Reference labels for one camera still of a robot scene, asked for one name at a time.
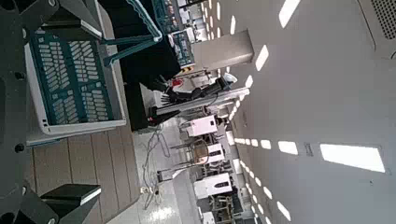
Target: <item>white ceiling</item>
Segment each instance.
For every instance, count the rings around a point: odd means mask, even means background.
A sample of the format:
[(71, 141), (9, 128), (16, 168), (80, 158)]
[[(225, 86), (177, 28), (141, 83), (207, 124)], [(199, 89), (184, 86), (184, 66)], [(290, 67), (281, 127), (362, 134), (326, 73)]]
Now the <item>white ceiling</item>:
[[(284, 0), (221, 0), (220, 21), (218, 1), (208, 9), (214, 32), (230, 33), (234, 15), (236, 32), (248, 29), (256, 57), (264, 44), (270, 52), (260, 72), (254, 61), (231, 69), (240, 86), (248, 75), (254, 79), (233, 120), (235, 136), (273, 146), (238, 146), (273, 193), (269, 200), (246, 175), (264, 207), (263, 223), (264, 217), (289, 223), (277, 201), (291, 223), (395, 223), (396, 62), (374, 56), (357, 1), (301, 0), (285, 29), (278, 20)], [(296, 142), (299, 156), (281, 152), (279, 140)], [(304, 143), (314, 157), (306, 156)], [(380, 147), (387, 173), (326, 162), (319, 143)]]

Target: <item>white machine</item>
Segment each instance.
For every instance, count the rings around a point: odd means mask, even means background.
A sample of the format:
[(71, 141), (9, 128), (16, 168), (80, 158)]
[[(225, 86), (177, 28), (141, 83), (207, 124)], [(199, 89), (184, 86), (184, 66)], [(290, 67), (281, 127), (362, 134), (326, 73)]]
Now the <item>white machine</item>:
[(215, 116), (208, 116), (201, 119), (194, 119), (189, 122), (190, 126), (186, 128), (190, 137), (199, 136), (206, 133), (215, 133), (218, 131)]
[(207, 149), (209, 151), (209, 159), (207, 163), (225, 160), (224, 151), (222, 150), (220, 143), (208, 146)]
[(194, 183), (195, 195), (198, 199), (210, 195), (233, 191), (229, 174), (212, 175)]

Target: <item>metal bar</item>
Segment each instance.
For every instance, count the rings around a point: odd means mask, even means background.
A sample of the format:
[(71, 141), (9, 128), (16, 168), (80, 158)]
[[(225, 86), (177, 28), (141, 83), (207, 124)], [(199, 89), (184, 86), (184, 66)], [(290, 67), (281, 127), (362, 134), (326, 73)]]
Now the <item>metal bar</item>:
[(152, 40), (152, 35), (140, 35), (140, 36), (131, 36), (131, 37), (124, 37), (118, 39), (110, 39), (110, 40), (102, 40), (101, 44), (106, 45), (123, 45), (123, 44), (135, 44), (140, 43), (145, 40)]
[(211, 104), (216, 98), (216, 102), (212, 105), (217, 105), (219, 103), (224, 103), (224, 101), (228, 101), (228, 100), (232, 100), (235, 99), (237, 97), (239, 97), (240, 95), (249, 95), (250, 94), (250, 90), (248, 88), (241, 88), (241, 89), (237, 89), (234, 91), (224, 91), (224, 92), (220, 92), (219, 96), (215, 95), (211, 95), (209, 97), (206, 98), (202, 98), (202, 99), (197, 99), (194, 101), (189, 101), (186, 102), (184, 104), (180, 104), (180, 105), (170, 105), (167, 107), (162, 107), (159, 108), (157, 110), (157, 115), (162, 115), (162, 114), (166, 114), (166, 113), (170, 113), (173, 111), (185, 111), (185, 110), (189, 110), (189, 109), (193, 109), (195, 107), (199, 107), (199, 106), (205, 106), (205, 105), (209, 105)]

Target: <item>tiled floor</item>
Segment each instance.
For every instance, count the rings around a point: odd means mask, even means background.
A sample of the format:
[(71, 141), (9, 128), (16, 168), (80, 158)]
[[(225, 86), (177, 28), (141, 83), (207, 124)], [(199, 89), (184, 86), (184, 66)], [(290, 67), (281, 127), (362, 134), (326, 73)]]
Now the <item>tiled floor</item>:
[[(171, 119), (163, 125), (163, 137), (169, 147), (181, 144), (178, 135), (178, 128), (175, 119)], [(139, 173), (139, 180), (141, 186), (144, 186), (143, 180), (143, 164), (147, 157), (146, 144), (149, 141), (152, 133), (134, 134), (134, 151), (137, 161), (137, 169)], [(167, 169), (173, 164), (179, 162), (180, 153), (175, 150), (170, 150), (170, 158), (166, 158), (163, 153), (161, 144), (157, 145), (150, 153), (149, 169), (151, 172), (157, 170)], [(172, 223), (172, 224), (192, 224), (200, 223), (198, 212), (195, 205), (195, 195), (190, 182), (190, 174), (188, 172), (182, 173), (172, 182), (166, 182), (160, 185), (161, 199), (150, 204), (147, 210), (144, 210), (145, 202), (148, 195), (143, 194), (140, 200), (121, 213), (119, 216), (112, 219), (109, 224), (123, 224), (123, 223)]]

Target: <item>vent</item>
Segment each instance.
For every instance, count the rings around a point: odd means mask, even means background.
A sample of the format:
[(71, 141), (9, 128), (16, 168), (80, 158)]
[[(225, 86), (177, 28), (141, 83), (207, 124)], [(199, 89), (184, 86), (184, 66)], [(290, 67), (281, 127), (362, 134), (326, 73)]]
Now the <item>vent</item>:
[(385, 38), (394, 39), (396, 37), (396, 1), (372, 0), (372, 3)]
[(393, 59), (396, 53), (396, 0), (358, 0), (375, 54)]

